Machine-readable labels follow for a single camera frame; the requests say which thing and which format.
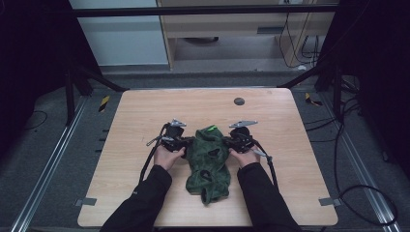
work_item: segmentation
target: dark background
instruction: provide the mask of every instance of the dark background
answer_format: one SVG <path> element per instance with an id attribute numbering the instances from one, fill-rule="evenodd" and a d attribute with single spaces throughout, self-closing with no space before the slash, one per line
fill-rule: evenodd
<path id="1" fill-rule="evenodd" d="M 321 51 L 331 65 L 317 87 L 332 84 L 336 65 L 360 80 L 359 99 L 389 161 L 410 177 L 410 14 L 406 1 L 342 0 Z"/>
<path id="2" fill-rule="evenodd" d="M 21 134 L 36 99 L 65 85 L 69 60 L 101 74 L 77 19 L 43 14 L 70 10 L 69 1 L 4 1 L 6 9 L 0 10 L 0 160 Z"/>

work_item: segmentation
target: black sleeve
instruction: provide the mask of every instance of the black sleeve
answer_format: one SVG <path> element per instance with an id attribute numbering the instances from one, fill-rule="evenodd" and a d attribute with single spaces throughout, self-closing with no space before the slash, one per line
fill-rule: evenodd
<path id="1" fill-rule="evenodd" d="M 109 217 L 101 231 L 152 231 L 171 183 L 168 172 L 154 165 L 147 179 Z"/>
<path id="2" fill-rule="evenodd" d="M 256 231 L 302 231 L 260 163 L 240 169 L 238 180 Z"/>

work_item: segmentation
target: metal bracket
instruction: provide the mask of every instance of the metal bracket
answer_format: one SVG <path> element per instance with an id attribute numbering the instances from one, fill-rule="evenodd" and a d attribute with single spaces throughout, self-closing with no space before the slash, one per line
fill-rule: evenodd
<path id="1" fill-rule="evenodd" d="M 186 127 L 187 124 L 178 121 L 177 119 L 172 119 L 172 122 L 170 123 L 171 127 Z"/>
<path id="2" fill-rule="evenodd" d="M 332 199 L 330 197 L 328 198 L 319 198 L 319 202 L 321 206 L 328 206 L 328 205 L 334 205 L 335 207 L 342 205 L 340 199 Z"/>
<path id="3" fill-rule="evenodd" d="M 95 206 L 97 202 L 96 198 L 83 198 L 83 199 L 76 199 L 74 202 L 75 206 L 83 206 L 83 205 L 90 205 Z"/>
<path id="4" fill-rule="evenodd" d="M 257 124 L 257 121 L 239 121 L 238 123 L 229 125 L 230 128 L 242 128 L 253 124 Z"/>

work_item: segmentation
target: white cabinet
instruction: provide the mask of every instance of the white cabinet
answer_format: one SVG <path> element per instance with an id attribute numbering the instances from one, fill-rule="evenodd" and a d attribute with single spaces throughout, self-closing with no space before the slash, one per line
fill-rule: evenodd
<path id="1" fill-rule="evenodd" d="M 70 0 L 74 9 L 156 7 L 155 0 Z M 158 16 L 78 19 L 100 66 L 168 65 Z"/>

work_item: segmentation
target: black pole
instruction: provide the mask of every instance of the black pole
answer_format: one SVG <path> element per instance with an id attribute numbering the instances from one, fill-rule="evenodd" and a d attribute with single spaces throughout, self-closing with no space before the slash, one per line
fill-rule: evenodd
<path id="1" fill-rule="evenodd" d="M 264 14 L 264 13 L 325 13 L 337 12 L 339 4 L 295 4 L 295 5 L 239 5 L 197 7 L 154 7 L 120 9 L 78 9 L 72 11 L 47 12 L 49 15 L 74 17 L 145 16 L 145 15 L 219 15 L 219 14 Z"/>

